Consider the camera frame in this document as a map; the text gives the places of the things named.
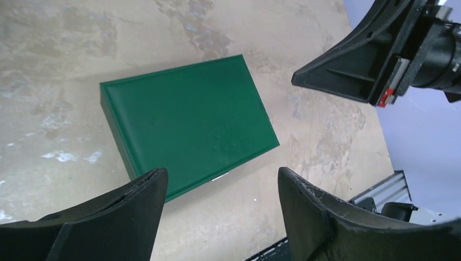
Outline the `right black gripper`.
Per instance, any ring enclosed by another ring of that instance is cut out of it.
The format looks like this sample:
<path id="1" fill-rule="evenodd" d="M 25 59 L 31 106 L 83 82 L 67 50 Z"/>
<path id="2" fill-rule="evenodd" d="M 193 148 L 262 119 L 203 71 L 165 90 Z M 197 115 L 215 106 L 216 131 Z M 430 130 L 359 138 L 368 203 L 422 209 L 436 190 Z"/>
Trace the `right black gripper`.
<path id="1" fill-rule="evenodd" d="M 417 1 L 374 1 L 347 37 L 295 71 L 291 83 L 381 108 L 411 86 L 458 102 L 460 23 L 450 20 L 452 10 L 428 1 L 418 18 Z"/>

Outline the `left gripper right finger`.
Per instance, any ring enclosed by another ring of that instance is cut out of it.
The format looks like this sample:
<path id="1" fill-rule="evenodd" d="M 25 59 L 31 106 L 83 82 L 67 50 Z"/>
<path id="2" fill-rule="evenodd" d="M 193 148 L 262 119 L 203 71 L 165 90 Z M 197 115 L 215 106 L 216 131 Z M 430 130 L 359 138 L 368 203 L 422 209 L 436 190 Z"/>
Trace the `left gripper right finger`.
<path id="1" fill-rule="evenodd" d="M 288 167 L 278 194 L 293 260 L 460 260 L 460 220 L 431 226 L 358 208 Z"/>

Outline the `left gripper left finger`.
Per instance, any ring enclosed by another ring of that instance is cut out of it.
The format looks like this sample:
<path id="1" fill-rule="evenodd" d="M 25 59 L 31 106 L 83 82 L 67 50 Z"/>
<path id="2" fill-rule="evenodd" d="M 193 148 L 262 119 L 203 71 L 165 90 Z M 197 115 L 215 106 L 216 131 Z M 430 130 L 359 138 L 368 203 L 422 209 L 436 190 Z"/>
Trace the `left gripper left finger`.
<path id="1" fill-rule="evenodd" d="M 137 179 L 37 221 L 1 225 L 1 260 L 149 260 L 169 176 Z"/>

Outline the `green jewelry box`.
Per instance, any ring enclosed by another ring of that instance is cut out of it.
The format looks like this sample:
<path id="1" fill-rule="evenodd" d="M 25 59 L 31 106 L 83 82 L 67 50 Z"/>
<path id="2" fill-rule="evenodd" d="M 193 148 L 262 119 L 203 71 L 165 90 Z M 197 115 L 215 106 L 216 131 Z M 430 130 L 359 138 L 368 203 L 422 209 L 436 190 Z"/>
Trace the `green jewelry box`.
<path id="1" fill-rule="evenodd" d="M 130 179 L 169 174 L 171 201 L 278 147 L 242 55 L 100 84 Z"/>

